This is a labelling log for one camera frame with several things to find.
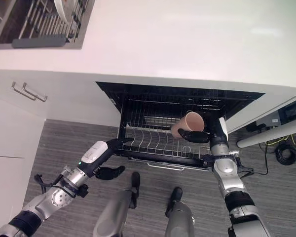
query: metal handle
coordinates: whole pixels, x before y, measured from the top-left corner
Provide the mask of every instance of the metal handle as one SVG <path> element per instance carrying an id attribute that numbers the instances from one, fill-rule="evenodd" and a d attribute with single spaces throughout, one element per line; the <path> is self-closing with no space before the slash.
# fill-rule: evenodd
<path id="1" fill-rule="evenodd" d="M 41 99 L 41 98 L 39 97 L 39 95 L 35 95 L 35 94 L 31 93 L 30 91 L 28 91 L 28 90 L 26 89 L 26 85 L 27 85 L 27 83 L 25 82 L 25 83 L 23 83 L 23 87 L 22 87 L 23 90 L 24 90 L 26 93 L 30 94 L 31 96 L 34 96 L 35 98 L 39 99 L 39 100 L 42 101 L 42 102 L 45 102 L 45 101 L 47 100 L 47 95 L 45 95 L 44 99 Z"/>
<path id="2" fill-rule="evenodd" d="M 176 170 L 176 171 L 183 171 L 184 168 L 172 168 L 172 167 L 176 167 L 176 166 L 173 166 L 173 165 L 170 165 L 171 167 L 163 167 L 163 166 L 158 166 L 158 165 L 152 165 L 152 164 L 149 164 L 149 162 L 147 162 L 147 165 L 150 166 L 150 167 L 154 167 L 154 168 L 161 168 L 161 169 L 171 169 L 171 170 Z"/>
<path id="3" fill-rule="evenodd" d="M 17 92 L 17 93 L 19 93 L 19 94 L 21 94 L 21 95 L 23 95 L 23 96 L 29 98 L 30 100 L 36 100 L 36 99 L 37 99 L 36 96 L 34 96 L 34 98 L 32 98 L 31 96 L 28 96 L 27 94 L 24 94 L 22 91 L 19 91 L 19 90 L 15 89 L 15 84 L 16 84 L 16 82 L 14 81 L 14 82 L 12 83 L 12 86 L 11 86 L 12 89 L 13 89 L 15 92 Z"/>

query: black cable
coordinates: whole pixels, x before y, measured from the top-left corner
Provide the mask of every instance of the black cable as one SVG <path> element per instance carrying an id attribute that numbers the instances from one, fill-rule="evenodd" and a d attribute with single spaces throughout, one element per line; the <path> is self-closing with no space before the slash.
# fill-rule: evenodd
<path id="1" fill-rule="evenodd" d="M 34 176 L 34 180 L 36 181 L 39 180 L 39 182 L 43 183 L 42 179 L 41 179 L 42 175 L 39 175 L 37 174 L 36 176 Z M 46 187 L 42 186 L 41 184 L 40 185 L 40 188 L 41 188 L 41 194 L 44 194 L 46 192 Z"/>
<path id="2" fill-rule="evenodd" d="M 265 152 L 265 150 L 263 150 L 262 147 L 261 147 L 261 143 L 259 143 L 259 147 L 260 147 L 260 150 L 261 150 L 261 151 Z"/>
<path id="3" fill-rule="evenodd" d="M 288 157 L 284 156 L 284 151 L 289 151 L 290 155 Z M 283 165 L 294 164 L 296 162 L 296 147 L 288 142 L 281 142 L 275 149 L 275 157 Z"/>
<path id="4" fill-rule="evenodd" d="M 266 144 L 265 144 L 265 151 L 264 151 L 264 161 L 265 161 L 266 172 L 265 172 L 265 173 L 259 173 L 259 172 L 256 172 L 256 173 L 259 174 L 259 175 L 267 175 L 267 174 L 268 174 L 268 165 L 267 165 L 267 157 L 266 157 L 266 154 L 267 154 L 267 148 L 268 148 L 268 144 L 266 143 Z"/>
<path id="5" fill-rule="evenodd" d="M 58 177 L 55 179 L 55 181 L 52 184 L 53 185 L 57 184 L 62 178 L 63 178 L 62 174 L 58 175 Z"/>
<path id="6" fill-rule="evenodd" d="M 254 175 L 254 174 L 259 174 L 259 175 L 267 175 L 268 174 L 268 165 L 267 165 L 267 157 L 266 157 L 266 154 L 268 154 L 267 148 L 268 148 L 267 143 L 265 145 L 265 150 L 262 150 L 262 148 L 260 146 L 260 149 L 264 152 L 264 160 L 265 160 L 266 172 L 265 173 L 259 173 L 259 172 L 255 172 L 254 170 L 243 170 L 243 171 L 240 171 L 239 173 L 242 173 L 242 172 L 247 172 L 247 173 L 245 175 L 243 175 L 242 177 L 240 177 L 240 179 L 243 179 L 245 177 L 248 177 L 248 176 L 251 176 L 251 175 Z"/>
<path id="7" fill-rule="evenodd" d="M 44 183 L 42 180 L 41 180 L 41 176 L 42 175 L 35 175 L 34 176 L 34 180 L 42 187 L 44 187 L 46 189 L 46 187 L 48 188 L 58 188 L 58 189 L 61 189 L 62 191 L 64 191 L 65 193 L 67 193 L 70 197 L 72 198 L 75 198 L 75 195 L 71 195 L 66 189 L 64 189 L 63 187 L 60 187 L 60 186 L 57 186 L 57 185 L 53 185 L 52 183 L 51 184 L 46 184 Z"/>

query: dish rack tine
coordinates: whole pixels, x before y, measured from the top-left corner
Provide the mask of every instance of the dish rack tine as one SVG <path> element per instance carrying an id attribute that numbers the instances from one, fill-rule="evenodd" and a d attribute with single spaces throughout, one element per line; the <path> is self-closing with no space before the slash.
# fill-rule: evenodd
<path id="1" fill-rule="evenodd" d="M 152 134 L 151 134 L 151 125 L 148 125 L 148 129 L 149 129 L 149 135 L 150 135 L 150 140 L 149 140 L 149 143 L 147 145 L 147 151 L 148 152 L 148 147 L 150 146 L 151 144 L 151 140 L 152 140 Z"/>
<path id="2" fill-rule="evenodd" d="M 167 127 L 167 125 L 168 125 L 168 117 L 166 117 L 166 126 L 165 127 Z M 167 141 L 166 141 L 166 145 L 163 148 L 163 153 L 165 152 L 167 145 L 168 145 L 168 133 L 167 133 L 167 131 L 165 133 L 166 133 Z"/>
<path id="3" fill-rule="evenodd" d="M 129 126 L 130 127 L 132 127 L 132 118 L 133 118 L 133 110 L 132 110 L 132 113 L 131 113 L 131 116 L 130 116 L 130 121 L 129 121 Z M 133 132 L 134 132 L 134 137 L 133 137 L 134 140 L 130 144 L 130 150 L 132 150 L 133 143 L 134 143 L 134 141 L 136 139 L 135 129 L 133 129 Z"/>
<path id="4" fill-rule="evenodd" d="M 42 28 L 39 29 L 39 28 L 40 28 L 40 25 L 41 25 L 43 19 L 46 20 L 46 14 L 45 14 L 45 11 L 46 11 L 46 8 L 47 8 L 48 0 L 46 0 L 45 3 L 43 3 L 42 1 L 40 1 L 40 2 L 43 4 L 44 8 L 43 8 L 43 10 L 42 10 L 42 12 L 41 12 L 41 16 L 40 16 L 40 18 L 39 18 L 38 25 L 37 25 L 37 33 L 38 33 L 39 35 L 41 35 L 41 30 L 42 30 L 42 28 L 43 28 L 43 25 L 42 25 Z"/>
<path id="5" fill-rule="evenodd" d="M 173 118 L 174 118 L 174 112 L 173 112 L 172 117 L 171 117 L 171 125 L 172 125 L 172 119 Z M 172 138 L 172 155 L 174 155 L 173 152 L 174 152 L 174 138 Z"/>
<path id="6" fill-rule="evenodd" d="M 178 146 L 177 146 L 177 156 L 179 156 L 179 140 L 178 140 Z"/>
<path id="7" fill-rule="evenodd" d="M 141 126 L 142 126 L 142 127 L 143 127 L 143 124 L 144 124 L 144 115 L 145 115 L 145 109 L 144 109 L 144 112 L 143 112 L 143 114 L 142 114 L 142 123 L 141 123 Z M 139 146 L 138 146 L 138 151 L 140 151 L 140 146 L 142 145 L 142 143 L 143 143 L 143 141 L 144 141 L 144 132 L 143 132 L 142 129 L 141 129 L 141 132 L 142 132 L 143 138 L 142 138 L 141 143 L 140 143 Z"/>
<path id="8" fill-rule="evenodd" d="M 158 145 L 160 143 L 160 134 L 159 134 L 158 129 L 159 129 L 159 126 L 157 125 L 158 143 L 157 143 L 156 147 L 154 148 L 155 152 L 157 151 L 157 147 L 158 147 Z"/>
<path id="9" fill-rule="evenodd" d="M 31 16 L 31 13 L 32 13 L 32 9 L 33 9 L 33 7 L 34 7 L 34 3 L 35 3 L 35 0 L 32 0 L 32 2 L 31 2 L 31 6 L 30 6 L 30 9 L 29 9 L 28 14 L 27 14 L 27 17 L 26 17 L 26 20 L 25 20 L 25 22 L 24 22 L 24 24 L 23 24 L 23 27 L 22 27 L 22 30 L 21 30 L 21 32 L 20 32 L 19 39 L 23 36 L 23 33 L 24 33 L 24 31 L 25 31 L 25 28 L 26 28 L 26 26 L 27 26 L 27 24 L 28 24 L 28 20 L 29 20 L 29 18 L 30 18 L 30 16 Z"/>

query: pink cup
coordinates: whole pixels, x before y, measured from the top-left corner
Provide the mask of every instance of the pink cup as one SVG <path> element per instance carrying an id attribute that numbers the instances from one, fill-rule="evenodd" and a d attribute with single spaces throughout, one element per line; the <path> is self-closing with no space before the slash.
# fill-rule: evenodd
<path id="1" fill-rule="evenodd" d="M 202 132 L 205 128 L 205 123 L 202 116 L 198 113 L 188 112 L 180 121 L 172 126 L 171 133 L 174 138 L 182 138 L 178 133 L 179 128 L 190 132 Z"/>

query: floor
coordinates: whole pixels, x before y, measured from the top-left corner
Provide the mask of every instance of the floor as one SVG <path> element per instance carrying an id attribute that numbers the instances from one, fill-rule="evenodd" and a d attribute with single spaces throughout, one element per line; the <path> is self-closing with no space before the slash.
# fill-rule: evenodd
<path id="1" fill-rule="evenodd" d="M 45 182 L 52 182 L 65 165 L 75 167 L 96 141 L 115 138 L 116 134 L 115 127 L 47 120 L 24 203 L 41 192 L 33 180 L 35 174 L 43 174 Z M 243 129 L 232 133 L 230 149 L 236 150 L 235 142 L 249 135 Z M 269 175 L 256 174 L 245 178 L 244 183 L 274 235 L 296 237 L 296 164 L 283 166 L 273 154 L 268 157 Z M 241 160 L 244 165 L 264 172 L 264 155 L 258 146 L 242 149 Z M 106 163 L 110 167 L 120 165 L 126 166 L 121 176 L 112 181 L 89 180 L 89 194 L 85 198 L 77 197 L 71 205 L 56 212 L 42 224 L 35 236 L 92 236 L 97 218 L 108 199 L 127 186 L 133 171 L 141 175 L 141 192 L 137 208 L 129 210 L 125 237 L 164 236 L 168 221 L 164 215 L 166 203 L 176 186 L 182 187 L 183 201 L 194 214 L 195 236 L 227 236 L 230 226 L 228 212 L 211 172 L 165 170 L 115 156 Z"/>

